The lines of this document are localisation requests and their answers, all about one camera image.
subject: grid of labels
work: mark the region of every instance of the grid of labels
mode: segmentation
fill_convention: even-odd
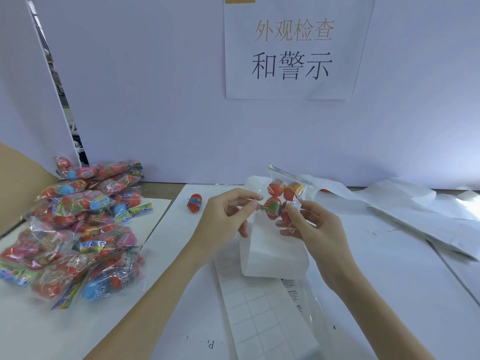
[[[244,276],[238,245],[214,260],[238,360],[317,358],[319,344],[281,280]]]

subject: hand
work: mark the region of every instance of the hand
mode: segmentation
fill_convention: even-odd
[[[248,237],[247,218],[255,212],[257,200],[263,197],[250,190],[235,188],[211,197],[201,215],[200,222],[189,243],[204,265],[230,240],[237,231]]]
[[[292,221],[290,226],[277,221],[280,234],[303,240],[307,250],[317,263],[318,270],[331,290],[339,294],[346,278],[354,274],[357,264],[349,248],[342,220],[316,202],[304,200],[302,210],[287,204],[286,212]]]

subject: pile of packaged toys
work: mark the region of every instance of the pile of packaged toys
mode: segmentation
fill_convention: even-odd
[[[0,252],[0,277],[51,309],[107,297],[138,280],[144,257],[124,224],[153,210],[135,186],[142,170],[133,161],[73,168],[57,158],[60,179],[39,194],[25,217],[28,228]]]

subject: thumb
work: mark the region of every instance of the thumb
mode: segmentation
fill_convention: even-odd
[[[240,211],[234,214],[232,218],[235,220],[238,226],[240,226],[243,223],[243,221],[246,221],[247,218],[249,218],[250,215],[255,212],[255,210],[257,209],[257,206],[258,206],[258,201],[255,199],[252,199],[245,206],[243,206]]]
[[[301,234],[303,234],[305,230],[311,228],[310,224],[307,222],[307,220],[305,220],[300,211],[297,210],[297,207],[295,207],[293,204],[288,202],[285,206],[285,211],[288,213],[290,220]]]

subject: forearm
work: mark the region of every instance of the forearm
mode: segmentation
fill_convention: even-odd
[[[200,267],[201,263],[187,245],[85,360],[148,360],[185,288]]]
[[[375,291],[360,270],[346,275],[338,293],[379,360],[435,359]]]

